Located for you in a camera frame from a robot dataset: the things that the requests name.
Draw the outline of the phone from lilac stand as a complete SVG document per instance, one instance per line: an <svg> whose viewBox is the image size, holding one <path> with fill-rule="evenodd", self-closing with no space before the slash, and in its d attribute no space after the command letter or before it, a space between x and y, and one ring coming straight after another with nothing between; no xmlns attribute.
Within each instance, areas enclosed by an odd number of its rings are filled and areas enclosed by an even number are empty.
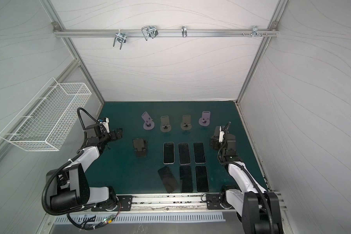
<svg viewBox="0 0 351 234"><path fill-rule="evenodd" d="M190 166L180 166L180 191L182 193L193 192L192 170Z"/></svg>
<svg viewBox="0 0 351 234"><path fill-rule="evenodd" d="M193 148L194 148L194 158L195 158L195 163L205 163L206 162L206 156L205 156L205 150L204 150L204 144L203 142L194 142L193 143Z"/></svg>

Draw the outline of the phone from grey stand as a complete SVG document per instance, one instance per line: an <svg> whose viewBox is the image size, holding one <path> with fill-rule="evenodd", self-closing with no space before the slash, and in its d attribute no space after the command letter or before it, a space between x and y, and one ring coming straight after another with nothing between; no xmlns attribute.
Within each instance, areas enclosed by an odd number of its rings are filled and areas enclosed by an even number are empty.
<svg viewBox="0 0 351 234"><path fill-rule="evenodd" d="M198 192L209 192L209 181L206 166L196 166L196 187Z"/></svg>

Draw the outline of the phone from lilac back stand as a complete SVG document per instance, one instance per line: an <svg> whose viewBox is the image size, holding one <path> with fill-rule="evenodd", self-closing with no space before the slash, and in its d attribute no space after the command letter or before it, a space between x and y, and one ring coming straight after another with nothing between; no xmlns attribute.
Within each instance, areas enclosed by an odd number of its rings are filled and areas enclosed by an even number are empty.
<svg viewBox="0 0 351 234"><path fill-rule="evenodd" d="M180 166L180 191L182 193L193 192L192 170L190 166Z"/></svg>

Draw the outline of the lilac front phone stand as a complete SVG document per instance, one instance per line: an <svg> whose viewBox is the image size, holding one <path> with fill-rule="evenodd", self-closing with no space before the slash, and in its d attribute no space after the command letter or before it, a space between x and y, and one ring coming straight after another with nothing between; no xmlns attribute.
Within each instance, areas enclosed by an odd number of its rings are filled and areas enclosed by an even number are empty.
<svg viewBox="0 0 351 234"><path fill-rule="evenodd" d="M141 117L144 121L143 128L145 130L149 131L149 130L154 129L155 123L147 112L144 112Z"/></svg>

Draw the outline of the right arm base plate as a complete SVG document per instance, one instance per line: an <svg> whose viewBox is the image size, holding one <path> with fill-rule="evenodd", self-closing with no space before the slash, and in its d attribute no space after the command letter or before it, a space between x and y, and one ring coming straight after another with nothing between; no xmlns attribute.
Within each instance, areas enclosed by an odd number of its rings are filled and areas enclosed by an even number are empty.
<svg viewBox="0 0 351 234"><path fill-rule="evenodd" d="M203 201L207 204L208 210L224 210L225 208L220 203L220 194L205 194Z"/></svg>

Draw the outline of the phone from lilac front stand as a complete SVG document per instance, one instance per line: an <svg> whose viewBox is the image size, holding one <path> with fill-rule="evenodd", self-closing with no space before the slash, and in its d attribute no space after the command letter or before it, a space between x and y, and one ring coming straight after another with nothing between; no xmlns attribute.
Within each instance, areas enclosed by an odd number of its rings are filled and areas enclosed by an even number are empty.
<svg viewBox="0 0 351 234"><path fill-rule="evenodd" d="M206 156L205 156L205 150L204 150L204 144L203 142L194 142L193 143L193 148L194 148L194 158L195 158L195 163L205 163L206 162Z"/></svg>

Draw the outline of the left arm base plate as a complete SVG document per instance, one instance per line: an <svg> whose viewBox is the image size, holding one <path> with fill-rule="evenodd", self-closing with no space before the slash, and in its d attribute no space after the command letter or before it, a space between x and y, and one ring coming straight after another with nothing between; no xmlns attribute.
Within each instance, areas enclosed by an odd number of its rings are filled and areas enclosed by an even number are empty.
<svg viewBox="0 0 351 234"><path fill-rule="evenodd" d="M132 196L116 196L115 200L108 200L93 207L93 212L117 212L130 211L132 206Z"/></svg>

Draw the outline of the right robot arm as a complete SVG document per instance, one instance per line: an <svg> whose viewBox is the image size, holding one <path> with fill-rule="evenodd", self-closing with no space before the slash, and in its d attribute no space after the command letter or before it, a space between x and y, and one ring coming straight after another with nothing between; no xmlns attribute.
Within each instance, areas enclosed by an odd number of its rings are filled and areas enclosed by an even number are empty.
<svg viewBox="0 0 351 234"><path fill-rule="evenodd" d="M254 179L237 155L236 137L229 133L230 125L217 126L210 138L210 146L217 150L217 161L238 185L222 187L220 205L235 209L246 234L282 234L279 198Z"/></svg>

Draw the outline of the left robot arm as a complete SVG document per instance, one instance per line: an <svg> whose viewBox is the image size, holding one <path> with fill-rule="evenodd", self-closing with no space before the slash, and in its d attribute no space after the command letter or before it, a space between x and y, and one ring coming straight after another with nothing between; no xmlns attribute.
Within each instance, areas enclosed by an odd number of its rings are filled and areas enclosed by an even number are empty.
<svg viewBox="0 0 351 234"><path fill-rule="evenodd" d="M84 130L84 141L74 158L46 175L41 203L50 215L64 215L84 208L114 209L117 195L111 186L91 187L85 172L111 141L123 137L123 129L109 130L107 123L96 123Z"/></svg>

